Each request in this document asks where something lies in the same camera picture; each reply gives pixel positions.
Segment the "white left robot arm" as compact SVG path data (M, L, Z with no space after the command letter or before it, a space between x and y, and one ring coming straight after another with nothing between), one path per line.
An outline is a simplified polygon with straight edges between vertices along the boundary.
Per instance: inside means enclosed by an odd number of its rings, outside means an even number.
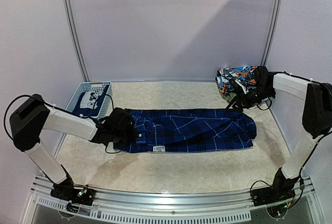
M20 95L9 103L24 99L12 113L4 113L4 130L14 146L25 153L40 171L54 184L57 192L66 200L77 196L77 189L69 183L65 168L49 150L52 132L71 135L94 144L107 147L110 143L125 145L137 138L132 116L122 108L114 108L111 114L102 119L79 116L46 102L41 95Z

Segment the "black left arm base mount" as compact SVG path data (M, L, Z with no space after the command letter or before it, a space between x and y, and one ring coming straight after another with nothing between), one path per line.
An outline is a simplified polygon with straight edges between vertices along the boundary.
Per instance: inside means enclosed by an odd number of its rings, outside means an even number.
M92 206L95 198L96 190L87 185L76 188L72 178L66 173L66 178L63 182L53 184L50 196L63 201L71 202L72 204L82 204Z

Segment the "blue plaid flannel shirt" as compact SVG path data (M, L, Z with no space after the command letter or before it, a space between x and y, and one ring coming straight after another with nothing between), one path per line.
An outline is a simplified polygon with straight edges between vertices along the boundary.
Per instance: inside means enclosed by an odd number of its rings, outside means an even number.
M257 136L254 120L229 109L126 110L135 134L114 143L128 153L196 153L247 149Z

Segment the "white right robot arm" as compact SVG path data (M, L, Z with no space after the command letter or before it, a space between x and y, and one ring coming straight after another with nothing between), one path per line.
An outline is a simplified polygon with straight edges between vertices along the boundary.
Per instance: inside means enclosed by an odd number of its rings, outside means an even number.
M221 68L216 81L228 106L240 110L271 101L277 92L303 102L300 139L291 156L276 172L273 186L268 190L268 197L279 201L300 178L318 143L330 135L331 85L287 72L270 72L265 66Z

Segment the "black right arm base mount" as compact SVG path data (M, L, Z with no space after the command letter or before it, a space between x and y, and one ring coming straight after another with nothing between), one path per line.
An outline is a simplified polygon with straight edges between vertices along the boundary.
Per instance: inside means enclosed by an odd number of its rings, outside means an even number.
M301 190L301 194L298 199L296 199L296 193L294 190L294 186L297 182L299 182ZM267 186L253 189L254 185L257 183L265 183ZM289 179L284 176L282 169L279 168L274 176L272 185L269 185L263 180L258 180L250 187L250 196L253 200L254 206L261 206L291 199L291 202L287 203L287 205L284 207L290 208L301 198L304 188L304 179L301 177L301 175L293 179Z

